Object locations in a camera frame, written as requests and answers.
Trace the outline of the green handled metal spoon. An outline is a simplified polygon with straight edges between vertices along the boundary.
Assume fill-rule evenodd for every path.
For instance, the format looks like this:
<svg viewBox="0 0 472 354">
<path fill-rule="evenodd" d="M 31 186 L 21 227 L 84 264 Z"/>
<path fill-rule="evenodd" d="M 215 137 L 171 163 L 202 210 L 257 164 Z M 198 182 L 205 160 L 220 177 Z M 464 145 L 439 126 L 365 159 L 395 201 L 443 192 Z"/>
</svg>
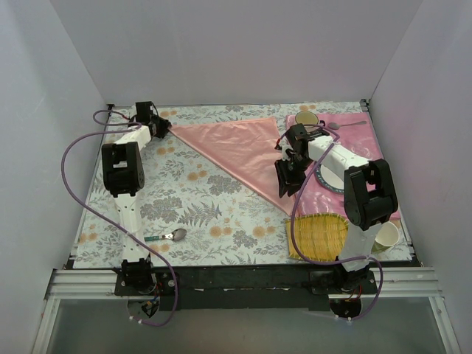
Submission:
<svg viewBox="0 0 472 354">
<path fill-rule="evenodd" d="M 187 236 L 187 230 L 178 228 L 173 230 L 171 233 L 165 234 L 165 235 L 160 235 L 160 236 L 149 236 L 149 237 L 144 237 L 144 240 L 146 243 L 158 241 L 158 240 L 170 240 L 173 242 L 179 242 L 180 240 L 183 240 Z"/>
</svg>

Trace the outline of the peach satin napkin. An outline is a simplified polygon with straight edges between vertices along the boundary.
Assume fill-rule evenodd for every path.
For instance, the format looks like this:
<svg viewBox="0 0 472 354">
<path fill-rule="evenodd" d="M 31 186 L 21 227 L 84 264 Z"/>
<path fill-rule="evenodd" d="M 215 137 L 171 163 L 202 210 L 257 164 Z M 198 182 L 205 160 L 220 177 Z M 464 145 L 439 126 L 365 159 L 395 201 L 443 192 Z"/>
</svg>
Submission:
<svg viewBox="0 0 472 354">
<path fill-rule="evenodd" d="M 175 125 L 171 132 L 183 143 L 219 166 L 286 215 L 294 200 L 279 196 L 275 149 L 280 132 L 274 117 L 192 125 Z"/>
</svg>

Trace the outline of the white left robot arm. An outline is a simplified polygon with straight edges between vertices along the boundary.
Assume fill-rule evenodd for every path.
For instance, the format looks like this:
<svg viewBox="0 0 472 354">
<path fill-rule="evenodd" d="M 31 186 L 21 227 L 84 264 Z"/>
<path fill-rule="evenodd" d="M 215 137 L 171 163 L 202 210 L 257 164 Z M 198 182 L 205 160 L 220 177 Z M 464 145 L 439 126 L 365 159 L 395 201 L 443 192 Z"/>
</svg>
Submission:
<svg viewBox="0 0 472 354">
<path fill-rule="evenodd" d="M 157 278 L 151 272 L 150 252 L 144 243 L 139 192 L 145 186 L 141 150 L 153 138 L 164 138 L 171 123 L 159 116 L 151 101 L 137 102 L 134 122 L 141 124 L 113 143 L 102 147 L 104 187 L 113 197 L 119 215 L 119 225 L 127 233 L 122 237 L 122 262 L 118 274 L 122 285 L 139 294 L 151 294 Z"/>
</svg>

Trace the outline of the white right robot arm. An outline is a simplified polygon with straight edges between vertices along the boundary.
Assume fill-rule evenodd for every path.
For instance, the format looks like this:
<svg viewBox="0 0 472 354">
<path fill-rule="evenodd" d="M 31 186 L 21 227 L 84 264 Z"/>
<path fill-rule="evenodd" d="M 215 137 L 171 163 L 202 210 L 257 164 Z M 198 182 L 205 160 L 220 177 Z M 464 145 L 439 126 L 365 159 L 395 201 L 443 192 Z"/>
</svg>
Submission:
<svg viewBox="0 0 472 354">
<path fill-rule="evenodd" d="M 339 143 L 340 136 L 323 125 L 292 125 L 275 148 L 282 158 L 275 161 L 279 196 L 302 197 L 310 177 L 324 165 L 343 181 L 343 207 L 348 219 L 347 238 L 334 261 L 325 263 L 330 277 L 323 282 L 342 293 L 354 291 L 369 273 L 375 237 L 398 210 L 398 199 L 389 164 L 384 159 L 368 160 Z"/>
</svg>

